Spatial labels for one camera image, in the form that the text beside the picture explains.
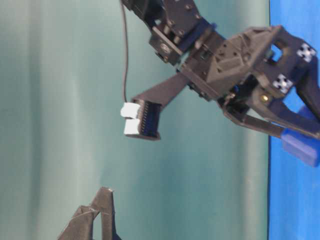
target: blue object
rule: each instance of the blue object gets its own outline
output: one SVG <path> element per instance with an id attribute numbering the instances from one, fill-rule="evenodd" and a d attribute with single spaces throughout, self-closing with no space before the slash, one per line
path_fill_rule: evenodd
<path id="1" fill-rule="evenodd" d="M 270 0 L 270 7 L 272 25 L 320 50 L 319 0 Z M 285 104 L 296 112 L 304 105 L 294 91 Z M 282 141 L 270 138 L 269 240 L 320 240 L 320 167 L 284 151 Z"/>
<path id="2" fill-rule="evenodd" d="M 317 120 L 306 106 L 299 111 L 299 114 L 303 117 Z M 320 161 L 319 140 L 305 136 L 291 129 L 286 129 L 283 132 L 281 139 L 285 151 L 312 167 L 318 166 Z"/>

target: robotic arm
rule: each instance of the robotic arm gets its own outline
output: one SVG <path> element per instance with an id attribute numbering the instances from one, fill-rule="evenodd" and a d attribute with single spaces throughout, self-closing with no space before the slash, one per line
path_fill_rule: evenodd
<path id="1" fill-rule="evenodd" d="M 281 138 L 285 129 L 320 140 L 316 50 L 281 25 L 251 27 L 225 39 L 201 17 L 193 0 L 122 0 L 145 22 L 150 45 L 178 73 L 125 103 L 125 135 L 158 140 L 161 111 L 187 85 L 216 101 L 237 125 Z M 276 59 L 274 47 L 282 56 Z M 295 87 L 316 120 L 290 111 L 283 100 Z M 248 115 L 252 109 L 264 120 Z"/>

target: bolt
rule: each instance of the bolt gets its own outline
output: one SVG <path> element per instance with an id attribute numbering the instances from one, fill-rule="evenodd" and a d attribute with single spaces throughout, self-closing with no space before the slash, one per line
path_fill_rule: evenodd
<path id="1" fill-rule="evenodd" d="M 269 97 L 267 95 L 262 95 L 260 99 L 263 103 L 267 103 L 269 101 Z"/>
<path id="2" fill-rule="evenodd" d="M 175 25 L 175 21 L 173 21 L 173 20 L 168 20 L 168 25 L 169 25 L 170 27 L 172 27 L 173 25 Z"/>
<path id="3" fill-rule="evenodd" d="M 180 36 L 185 35 L 185 31 L 183 31 L 183 30 L 179 30 L 179 35 L 180 35 Z"/>
<path id="4" fill-rule="evenodd" d="M 191 4 L 187 4 L 187 5 L 185 5 L 185 9 L 187 9 L 187 10 L 191 10 L 191 9 L 192 9 L 192 5 L 191 5 Z"/>
<path id="5" fill-rule="evenodd" d="M 168 47 L 166 44 L 161 43 L 160 48 L 166 53 L 166 54 L 170 54 L 171 53 L 171 49 L 170 47 Z"/>

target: cloth background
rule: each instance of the cloth background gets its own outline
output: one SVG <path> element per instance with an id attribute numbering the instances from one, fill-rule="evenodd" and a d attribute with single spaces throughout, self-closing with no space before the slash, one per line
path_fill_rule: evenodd
<path id="1" fill-rule="evenodd" d="M 269 25 L 267 0 L 195 2 L 225 37 Z M 133 97 L 175 71 L 127 17 Z M 266 239 L 266 135 L 186 89 L 161 141 L 123 136 L 121 21 L 118 0 L 0 1 L 0 239 L 55 239 L 100 186 L 124 240 Z"/>

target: hole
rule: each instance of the hole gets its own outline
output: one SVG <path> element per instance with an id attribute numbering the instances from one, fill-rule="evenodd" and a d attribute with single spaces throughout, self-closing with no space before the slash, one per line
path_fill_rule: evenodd
<path id="1" fill-rule="evenodd" d="M 265 54 L 266 62 L 276 64 L 283 56 L 283 52 L 276 45 L 272 45 L 271 49 Z"/>
<path id="2" fill-rule="evenodd" d="M 278 62 L 283 55 L 282 51 L 276 45 L 272 45 L 271 50 L 274 52 L 272 60 Z"/>

